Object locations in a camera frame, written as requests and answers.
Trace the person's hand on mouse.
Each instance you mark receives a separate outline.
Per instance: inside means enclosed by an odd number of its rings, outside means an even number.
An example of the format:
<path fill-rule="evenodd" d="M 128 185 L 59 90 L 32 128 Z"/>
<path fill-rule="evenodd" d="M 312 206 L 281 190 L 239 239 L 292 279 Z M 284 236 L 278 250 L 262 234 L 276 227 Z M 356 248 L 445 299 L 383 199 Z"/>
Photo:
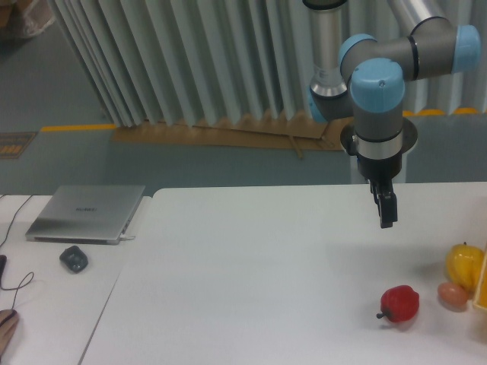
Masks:
<path fill-rule="evenodd" d="M 9 345 L 18 325 L 19 315 L 15 309 L 1 311 L 0 325 L 0 355 L 3 355 Z"/>

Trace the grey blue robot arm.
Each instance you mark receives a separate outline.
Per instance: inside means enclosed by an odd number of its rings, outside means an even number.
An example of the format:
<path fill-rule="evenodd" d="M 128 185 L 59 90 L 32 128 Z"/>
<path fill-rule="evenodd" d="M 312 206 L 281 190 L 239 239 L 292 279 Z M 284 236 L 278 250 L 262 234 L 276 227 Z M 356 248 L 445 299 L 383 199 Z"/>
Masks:
<path fill-rule="evenodd" d="M 403 36 L 380 42 L 345 32 L 345 1 L 307 1 L 314 51 L 309 94 L 326 121 L 352 118 L 345 151 L 368 181 L 380 225 L 398 219 L 393 179 L 417 132 L 403 116 L 406 83 L 474 69 L 482 41 L 472 25 L 452 24 L 434 1 L 391 1 Z"/>

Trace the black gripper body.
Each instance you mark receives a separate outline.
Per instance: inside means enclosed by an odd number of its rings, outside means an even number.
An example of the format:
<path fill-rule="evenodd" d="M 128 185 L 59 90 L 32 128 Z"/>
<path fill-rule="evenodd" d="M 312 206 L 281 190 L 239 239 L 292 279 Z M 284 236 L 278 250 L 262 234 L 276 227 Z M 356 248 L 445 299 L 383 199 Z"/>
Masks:
<path fill-rule="evenodd" d="M 401 153 L 380 160 L 370 159 L 359 154 L 357 156 L 358 172 L 370 182 L 387 183 L 400 173 L 402 161 Z"/>

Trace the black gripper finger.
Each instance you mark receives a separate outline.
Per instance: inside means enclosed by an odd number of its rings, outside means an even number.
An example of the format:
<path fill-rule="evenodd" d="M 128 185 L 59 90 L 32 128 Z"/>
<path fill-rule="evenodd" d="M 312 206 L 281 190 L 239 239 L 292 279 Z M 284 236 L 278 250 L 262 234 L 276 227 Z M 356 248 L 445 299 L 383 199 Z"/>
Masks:
<path fill-rule="evenodd" d="M 380 227 L 391 228 L 398 220 L 397 197 L 393 186 L 381 186 L 378 192 Z"/>
<path fill-rule="evenodd" d="M 380 198 L 378 195 L 377 184 L 375 182 L 369 182 L 371 194 L 374 197 L 374 203 L 377 207 L 380 207 Z"/>

